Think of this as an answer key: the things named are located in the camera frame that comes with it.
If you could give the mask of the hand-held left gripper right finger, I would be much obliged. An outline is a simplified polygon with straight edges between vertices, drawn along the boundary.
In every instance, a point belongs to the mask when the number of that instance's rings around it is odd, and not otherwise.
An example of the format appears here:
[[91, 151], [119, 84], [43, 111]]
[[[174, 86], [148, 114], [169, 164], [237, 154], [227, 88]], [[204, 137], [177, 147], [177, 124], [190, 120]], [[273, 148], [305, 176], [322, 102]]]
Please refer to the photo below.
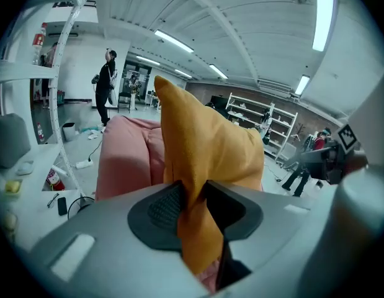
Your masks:
[[301, 227], [309, 201], [213, 181], [203, 186], [207, 207], [223, 241], [221, 255], [201, 282], [220, 291], [263, 267]]

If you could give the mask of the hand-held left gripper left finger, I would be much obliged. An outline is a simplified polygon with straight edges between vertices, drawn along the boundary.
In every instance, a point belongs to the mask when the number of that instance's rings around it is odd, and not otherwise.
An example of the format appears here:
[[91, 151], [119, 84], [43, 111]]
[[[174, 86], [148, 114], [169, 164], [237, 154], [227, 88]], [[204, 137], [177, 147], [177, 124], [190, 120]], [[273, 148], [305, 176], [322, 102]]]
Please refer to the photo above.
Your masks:
[[89, 205], [23, 262], [54, 297], [207, 297], [181, 257], [181, 191], [159, 184]]

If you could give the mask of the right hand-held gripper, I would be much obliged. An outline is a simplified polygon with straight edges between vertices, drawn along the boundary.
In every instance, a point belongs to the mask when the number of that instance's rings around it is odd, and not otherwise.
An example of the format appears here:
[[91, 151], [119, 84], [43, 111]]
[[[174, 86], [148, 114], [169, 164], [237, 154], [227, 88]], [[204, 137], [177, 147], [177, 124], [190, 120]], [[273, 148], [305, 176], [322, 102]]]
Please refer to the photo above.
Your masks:
[[366, 166], [384, 167], [384, 75], [324, 148], [302, 153], [311, 177], [339, 184]]

